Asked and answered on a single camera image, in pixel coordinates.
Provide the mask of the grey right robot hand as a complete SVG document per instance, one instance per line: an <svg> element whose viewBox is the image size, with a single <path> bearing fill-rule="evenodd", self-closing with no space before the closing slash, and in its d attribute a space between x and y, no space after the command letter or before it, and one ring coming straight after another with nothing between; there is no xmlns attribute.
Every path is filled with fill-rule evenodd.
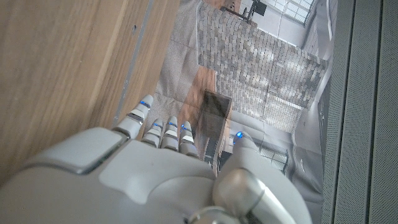
<svg viewBox="0 0 398 224"><path fill-rule="evenodd" d="M29 159L1 187L2 223L310 223L303 197L235 134L220 172L201 160L189 122L156 120L146 95L113 129L90 128Z"/></svg>

